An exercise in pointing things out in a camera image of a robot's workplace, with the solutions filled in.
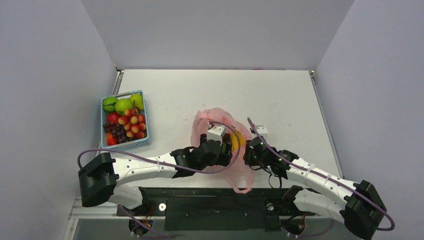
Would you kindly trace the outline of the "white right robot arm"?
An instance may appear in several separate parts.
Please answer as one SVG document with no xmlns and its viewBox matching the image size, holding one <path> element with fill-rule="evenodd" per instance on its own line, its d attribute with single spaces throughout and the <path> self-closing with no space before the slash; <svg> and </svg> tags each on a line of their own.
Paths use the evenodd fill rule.
<svg viewBox="0 0 424 240">
<path fill-rule="evenodd" d="M 244 162 L 269 170 L 293 185 L 282 199 L 283 209 L 294 214 L 315 213 L 341 222 L 356 237 L 370 240 L 387 211 L 375 186 L 334 176 L 288 150 L 276 150 L 260 137 L 247 140 Z"/>
</svg>

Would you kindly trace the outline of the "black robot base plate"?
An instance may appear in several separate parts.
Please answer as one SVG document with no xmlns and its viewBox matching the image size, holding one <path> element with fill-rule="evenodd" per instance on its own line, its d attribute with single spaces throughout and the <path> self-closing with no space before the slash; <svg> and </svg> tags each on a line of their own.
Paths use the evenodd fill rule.
<svg viewBox="0 0 424 240">
<path fill-rule="evenodd" d="M 254 188 L 247 194 L 231 188 L 162 188 L 143 189 L 142 205 L 118 208 L 139 220 L 163 220 L 166 231 L 278 231 L 286 220 L 313 216 L 302 212 L 283 196 L 286 188 Z"/>
</svg>

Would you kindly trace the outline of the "green fake fruit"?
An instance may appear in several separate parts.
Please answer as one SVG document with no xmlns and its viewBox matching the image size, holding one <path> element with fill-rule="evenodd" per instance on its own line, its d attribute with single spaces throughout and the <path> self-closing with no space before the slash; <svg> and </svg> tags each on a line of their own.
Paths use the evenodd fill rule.
<svg viewBox="0 0 424 240">
<path fill-rule="evenodd" d="M 115 104 L 115 111 L 120 115 L 124 115 L 126 110 L 132 109 L 133 107 L 134 104 L 129 98 L 120 98 Z"/>
</svg>

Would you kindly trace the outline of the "red fake fruit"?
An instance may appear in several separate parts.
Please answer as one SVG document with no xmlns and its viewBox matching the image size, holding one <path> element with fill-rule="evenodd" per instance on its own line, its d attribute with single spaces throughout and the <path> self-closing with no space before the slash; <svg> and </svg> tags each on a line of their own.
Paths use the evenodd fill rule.
<svg viewBox="0 0 424 240">
<path fill-rule="evenodd" d="M 140 113 L 137 107 L 127 109 L 117 121 L 121 128 L 119 131 L 122 135 L 121 138 L 126 142 L 144 139 L 148 136 L 146 116 Z"/>
</svg>

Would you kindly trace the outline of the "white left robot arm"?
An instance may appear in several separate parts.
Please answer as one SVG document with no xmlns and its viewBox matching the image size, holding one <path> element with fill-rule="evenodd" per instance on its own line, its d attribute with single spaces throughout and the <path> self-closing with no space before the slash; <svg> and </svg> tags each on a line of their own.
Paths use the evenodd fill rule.
<svg viewBox="0 0 424 240">
<path fill-rule="evenodd" d="M 129 183 L 191 177 L 204 173 L 207 167 L 227 167 L 232 157 L 228 133 L 223 140 L 208 139 L 202 134 L 198 147 L 189 146 L 146 159 L 135 154 L 130 158 L 113 158 L 109 152 L 104 152 L 78 171 L 82 206 L 90 208 L 109 202 L 143 215 L 149 210 L 146 191 L 129 186 Z"/>
</svg>

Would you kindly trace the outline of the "pink plastic bag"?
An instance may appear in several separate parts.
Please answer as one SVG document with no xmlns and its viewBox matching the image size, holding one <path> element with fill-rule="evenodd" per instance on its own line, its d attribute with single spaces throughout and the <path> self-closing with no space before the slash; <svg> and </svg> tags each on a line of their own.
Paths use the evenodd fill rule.
<svg viewBox="0 0 424 240">
<path fill-rule="evenodd" d="M 244 124 L 234 119 L 233 116 L 224 109 L 215 107 L 203 111 L 199 110 L 195 115 L 190 137 L 192 146 L 198 147 L 200 145 L 200 135 L 205 134 L 209 130 L 210 121 L 217 121 L 230 125 L 233 129 L 242 133 L 246 142 L 252 139 L 250 130 L 248 130 Z M 225 131 L 225 133 L 229 133 L 230 136 L 231 132 L 230 129 L 226 129 Z M 243 160 L 245 149 L 240 149 L 239 155 L 236 157 L 231 167 L 220 173 L 237 194 L 248 193 L 252 189 L 255 181 L 254 171 L 248 165 L 245 165 Z M 232 152 L 232 156 L 235 157 L 236 153 L 237 152 Z"/>
</svg>

